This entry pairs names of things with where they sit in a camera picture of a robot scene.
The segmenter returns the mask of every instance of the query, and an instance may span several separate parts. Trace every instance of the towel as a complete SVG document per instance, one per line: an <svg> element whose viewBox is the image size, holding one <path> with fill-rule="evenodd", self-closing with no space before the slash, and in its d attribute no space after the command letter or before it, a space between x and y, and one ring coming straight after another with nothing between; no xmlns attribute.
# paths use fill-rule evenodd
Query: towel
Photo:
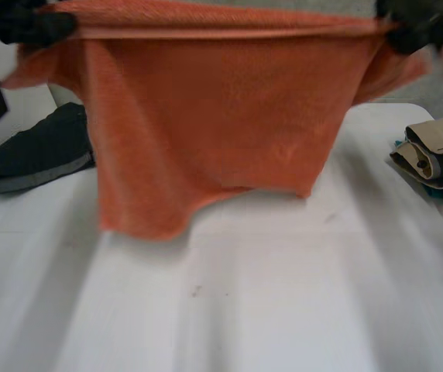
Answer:
<svg viewBox="0 0 443 372"><path fill-rule="evenodd" d="M76 0L77 34L22 46L6 88L53 82L83 101L101 227L180 234L255 188L311 193L346 112L419 77L373 19L160 0Z"/></svg>
<svg viewBox="0 0 443 372"><path fill-rule="evenodd" d="M443 190L443 119L408 126L406 138L390 154L393 162L422 184Z"/></svg>

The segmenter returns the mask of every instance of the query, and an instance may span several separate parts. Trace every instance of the folded beige fabric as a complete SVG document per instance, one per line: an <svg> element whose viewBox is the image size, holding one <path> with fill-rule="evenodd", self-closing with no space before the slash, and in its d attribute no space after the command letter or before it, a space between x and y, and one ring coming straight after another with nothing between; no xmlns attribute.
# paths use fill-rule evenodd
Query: folded beige fabric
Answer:
<svg viewBox="0 0 443 372"><path fill-rule="evenodd" d="M390 154L393 162L419 182L443 190L443 119L408 126L406 137Z"/></svg>

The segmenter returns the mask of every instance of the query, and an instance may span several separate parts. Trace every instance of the stain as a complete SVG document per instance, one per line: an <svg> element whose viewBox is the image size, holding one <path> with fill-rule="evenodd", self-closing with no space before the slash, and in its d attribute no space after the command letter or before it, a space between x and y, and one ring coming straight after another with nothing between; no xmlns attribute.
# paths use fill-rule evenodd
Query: stain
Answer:
<svg viewBox="0 0 443 372"><path fill-rule="evenodd" d="M202 285L196 285L196 288L194 288L194 291L192 292L192 298L196 298L200 293L201 289L203 288Z"/></svg>
<svg viewBox="0 0 443 372"><path fill-rule="evenodd" d="M332 222L334 219L337 218L337 213L331 213L326 219L325 219L325 223L330 223Z"/></svg>

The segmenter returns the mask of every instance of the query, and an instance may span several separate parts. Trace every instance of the orange cloth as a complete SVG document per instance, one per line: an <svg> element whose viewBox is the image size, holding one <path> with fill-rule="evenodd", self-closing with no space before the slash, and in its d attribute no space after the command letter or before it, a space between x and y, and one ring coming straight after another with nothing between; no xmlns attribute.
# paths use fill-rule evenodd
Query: orange cloth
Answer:
<svg viewBox="0 0 443 372"><path fill-rule="evenodd" d="M101 227L147 239L253 188L307 197L346 112L420 76L374 20L159 0L76 0L72 40L22 48L7 88L54 82L88 113Z"/></svg>

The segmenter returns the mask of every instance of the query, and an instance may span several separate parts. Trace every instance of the towel fold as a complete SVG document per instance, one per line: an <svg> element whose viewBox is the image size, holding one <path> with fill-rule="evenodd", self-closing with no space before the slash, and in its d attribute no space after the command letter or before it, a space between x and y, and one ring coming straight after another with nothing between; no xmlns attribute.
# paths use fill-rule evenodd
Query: towel fold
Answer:
<svg viewBox="0 0 443 372"><path fill-rule="evenodd" d="M375 20L160 0L46 8L79 30L23 46L7 88L48 81L83 101L101 227L147 239L253 188L307 197L352 105L427 71Z"/></svg>
<svg viewBox="0 0 443 372"><path fill-rule="evenodd" d="M390 154L393 162L419 182L443 190L443 119L408 126L406 138Z"/></svg>

